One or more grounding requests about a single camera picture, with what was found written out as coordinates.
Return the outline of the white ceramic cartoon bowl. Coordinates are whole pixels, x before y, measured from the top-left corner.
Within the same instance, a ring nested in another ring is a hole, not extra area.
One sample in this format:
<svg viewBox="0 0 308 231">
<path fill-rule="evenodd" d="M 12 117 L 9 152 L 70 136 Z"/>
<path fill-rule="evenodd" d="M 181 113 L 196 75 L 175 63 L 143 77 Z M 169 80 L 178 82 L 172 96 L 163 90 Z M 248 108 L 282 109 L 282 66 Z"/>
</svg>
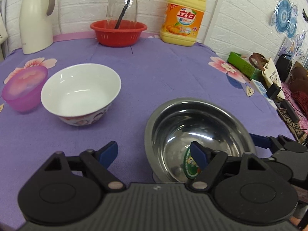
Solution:
<svg viewBox="0 0 308 231">
<path fill-rule="evenodd" d="M 99 121 L 119 95 L 122 81 L 112 68 L 94 63 L 73 65 L 51 76 L 41 91 L 41 103 L 71 126 Z"/>
</svg>

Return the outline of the white thermos jug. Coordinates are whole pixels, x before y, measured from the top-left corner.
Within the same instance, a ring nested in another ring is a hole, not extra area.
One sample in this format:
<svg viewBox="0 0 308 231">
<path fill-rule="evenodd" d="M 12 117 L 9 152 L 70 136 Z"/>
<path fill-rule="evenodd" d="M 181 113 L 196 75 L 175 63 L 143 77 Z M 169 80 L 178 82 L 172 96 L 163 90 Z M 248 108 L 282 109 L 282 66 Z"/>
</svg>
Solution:
<svg viewBox="0 0 308 231">
<path fill-rule="evenodd" d="M 22 0 L 19 30 L 24 54 L 32 54 L 53 44 L 50 15 L 56 0 Z"/>
</svg>

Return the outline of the white paper bag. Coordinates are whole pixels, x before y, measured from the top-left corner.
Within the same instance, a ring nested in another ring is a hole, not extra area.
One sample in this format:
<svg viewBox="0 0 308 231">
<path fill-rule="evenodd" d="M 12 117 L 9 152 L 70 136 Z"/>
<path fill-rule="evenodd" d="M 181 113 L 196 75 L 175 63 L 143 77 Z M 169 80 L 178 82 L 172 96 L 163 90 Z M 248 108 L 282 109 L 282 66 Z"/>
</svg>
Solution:
<svg viewBox="0 0 308 231">
<path fill-rule="evenodd" d="M 282 90 L 281 80 L 274 61 L 271 58 L 266 59 L 259 53 L 253 53 L 249 57 L 249 62 L 257 69 L 261 70 L 264 82 L 267 89 L 269 89 L 268 97 L 272 100 L 277 99 L 283 101 L 285 99 L 285 94 Z"/>
</svg>

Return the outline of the purple plastic bowl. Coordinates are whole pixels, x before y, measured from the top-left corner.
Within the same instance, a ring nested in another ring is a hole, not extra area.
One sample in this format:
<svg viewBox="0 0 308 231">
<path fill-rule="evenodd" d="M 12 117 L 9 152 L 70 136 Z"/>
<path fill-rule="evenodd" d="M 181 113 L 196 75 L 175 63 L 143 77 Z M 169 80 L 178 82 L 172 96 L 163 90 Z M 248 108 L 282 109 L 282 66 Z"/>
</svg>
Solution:
<svg viewBox="0 0 308 231">
<path fill-rule="evenodd" d="M 2 98 L 15 111 L 24 113 L 41 103 L 41 90 L 48 79 L 48 69 L 32 66 L 14 75 L 4 86 Z"/>
</svg>

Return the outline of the black stirring stick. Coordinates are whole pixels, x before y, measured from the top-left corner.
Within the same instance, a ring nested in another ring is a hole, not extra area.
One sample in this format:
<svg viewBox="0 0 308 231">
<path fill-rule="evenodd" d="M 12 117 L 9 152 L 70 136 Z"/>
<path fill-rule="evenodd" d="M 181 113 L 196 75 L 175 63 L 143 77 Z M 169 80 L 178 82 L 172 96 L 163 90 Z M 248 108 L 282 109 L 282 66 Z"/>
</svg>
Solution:
<svg viewBox="0 0 308 231">
<path fill-rule="evenodd" d="M 137 0 L 116 0 L 117 19 L 114 29 L 119 29 L 124 20 L 128 21 L 130 26 L 135 25 L 137 22 L 137 10 Z"/>
</svg>

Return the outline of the red plastic basket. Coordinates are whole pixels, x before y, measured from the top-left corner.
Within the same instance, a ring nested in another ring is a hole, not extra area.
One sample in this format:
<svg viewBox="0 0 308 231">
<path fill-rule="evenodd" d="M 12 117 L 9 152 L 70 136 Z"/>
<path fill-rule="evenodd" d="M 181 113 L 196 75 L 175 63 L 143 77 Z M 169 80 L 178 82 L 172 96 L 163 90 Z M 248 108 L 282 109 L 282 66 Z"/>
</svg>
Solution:
<svg viewBox="0 0 308 231">
<path fill-rule="evenodd" d="M 147 30 L 147 26 L 140 22 L 137 22 L 134 28 L 129 28 L 130 22 L 123 20 L 119 29 L 107 28 L 107 22 L 107 20 L 93 22 L 90 28 L 95 32 L 97 41 L 108 47 L 121 48 L 134 45 L 141 33 Z"/>
</svg>

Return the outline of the stainless steel bowl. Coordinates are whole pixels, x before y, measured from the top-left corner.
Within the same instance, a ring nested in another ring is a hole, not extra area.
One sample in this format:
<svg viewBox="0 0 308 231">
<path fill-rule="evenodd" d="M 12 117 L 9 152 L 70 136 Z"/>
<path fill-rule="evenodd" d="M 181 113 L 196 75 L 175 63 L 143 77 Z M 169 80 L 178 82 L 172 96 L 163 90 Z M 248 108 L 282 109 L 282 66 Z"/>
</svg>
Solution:
<svg viewBox="0 0 308 231">
<path fill-rule="evenodd" d="M 145 151 L 155 182 L 187 182 L 200 173 L 192 158 L 193 141 L 241 157 L 256 153 L 242 123 L 227 110 L 205 100 L 179 98 L 160 105 L 148 119 Z"/>
</svg>

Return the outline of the clear glass pitcher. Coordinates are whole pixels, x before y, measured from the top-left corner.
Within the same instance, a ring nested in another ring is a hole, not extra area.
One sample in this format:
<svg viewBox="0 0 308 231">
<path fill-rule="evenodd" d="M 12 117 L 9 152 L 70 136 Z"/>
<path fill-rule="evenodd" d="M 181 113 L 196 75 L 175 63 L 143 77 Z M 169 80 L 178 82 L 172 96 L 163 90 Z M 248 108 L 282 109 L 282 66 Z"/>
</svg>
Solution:
<svg viewBox="0 0 308 231">
<path fill-rule="evenodd" d="M 138 0 L 108 0 L 106 12 L 107 29 L 135 29 Z"/>
</svg>

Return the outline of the black power adapter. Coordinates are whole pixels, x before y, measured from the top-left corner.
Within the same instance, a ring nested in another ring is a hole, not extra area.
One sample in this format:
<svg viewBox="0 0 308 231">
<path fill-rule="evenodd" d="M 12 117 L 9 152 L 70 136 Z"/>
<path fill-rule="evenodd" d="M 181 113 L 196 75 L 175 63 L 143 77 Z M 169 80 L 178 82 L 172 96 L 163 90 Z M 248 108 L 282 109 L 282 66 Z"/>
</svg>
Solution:
<svg viewBox="0 0 308 231">
<path fill-rule="evenodd" d="M 277 107 L 282 107 L 283 109 L 287 110 L 289 117 L 294 123 L 299 122 L 299 117 L 291 104 L 285 99 L 285 95 L 281 87 L 277 86 L 275 83 L 270 85 L 270 87 L 266 91 L 266 95 L 274 101 Z"/>
</svg>

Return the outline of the yellow dish soap bottle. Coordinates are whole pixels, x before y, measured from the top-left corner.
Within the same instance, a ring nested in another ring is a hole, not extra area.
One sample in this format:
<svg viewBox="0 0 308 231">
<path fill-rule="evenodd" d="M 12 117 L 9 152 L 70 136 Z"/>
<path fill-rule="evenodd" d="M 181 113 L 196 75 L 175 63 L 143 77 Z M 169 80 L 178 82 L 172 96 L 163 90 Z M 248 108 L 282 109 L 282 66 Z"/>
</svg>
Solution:
<svg viewBox="0 0 308 231">
<path fill-rule="evenodd" d="M 206 0 L 167 0 L 160 30 L 163 42 L 193 46 L 206 11 Z"/>
</svg>

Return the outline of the blue paper fan decoration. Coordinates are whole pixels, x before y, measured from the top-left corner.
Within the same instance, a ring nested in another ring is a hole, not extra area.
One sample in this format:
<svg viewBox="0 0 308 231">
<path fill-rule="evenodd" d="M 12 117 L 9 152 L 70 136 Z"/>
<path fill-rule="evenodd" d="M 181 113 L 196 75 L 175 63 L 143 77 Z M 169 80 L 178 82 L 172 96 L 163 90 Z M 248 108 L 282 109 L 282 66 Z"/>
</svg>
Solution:
<svg viewBox="0 0 308 231">
<path fill-rule="evenodd" d="M 285 34 L 287 38 L 293 39 L 298 27 L 298 7 L 290 0 L 279 0 L 274 8 L 269 25 L 275 27 L 276 31 Z"/>
</svg>

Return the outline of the green cardboard box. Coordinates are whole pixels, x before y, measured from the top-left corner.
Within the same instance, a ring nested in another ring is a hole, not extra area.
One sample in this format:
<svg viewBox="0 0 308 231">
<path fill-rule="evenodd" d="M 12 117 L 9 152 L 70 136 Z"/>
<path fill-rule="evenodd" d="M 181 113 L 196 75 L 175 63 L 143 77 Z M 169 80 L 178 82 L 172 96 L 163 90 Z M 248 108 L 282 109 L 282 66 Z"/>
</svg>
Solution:
<svg viewBox="0 0 308 231">
<path fill-rule="evenodd" d="M 241 73 L 243 73 L 249 80 L 262 81 L 262 71 L 255 68 L 249 61 L 246 61 L 241 57 L 240 54 L 236 52 L 230 52 L 227 62 L 232 64 L 237 68 Z"/>
</svg>

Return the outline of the brown leather bag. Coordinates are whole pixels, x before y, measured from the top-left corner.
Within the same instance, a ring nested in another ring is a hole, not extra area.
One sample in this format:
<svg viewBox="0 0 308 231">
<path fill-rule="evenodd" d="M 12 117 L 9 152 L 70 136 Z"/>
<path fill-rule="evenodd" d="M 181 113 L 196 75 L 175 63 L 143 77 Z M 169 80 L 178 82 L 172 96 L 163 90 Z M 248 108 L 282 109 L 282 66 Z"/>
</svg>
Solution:
<svg viewBox="0 0 308 231">
<path fill-rule="evenodd" d="M 295 63 L 291 71 L 289 88 L 291 92 L 303 92 L 308 94 L 307 70 L 299 62 Z"/>
</svg>

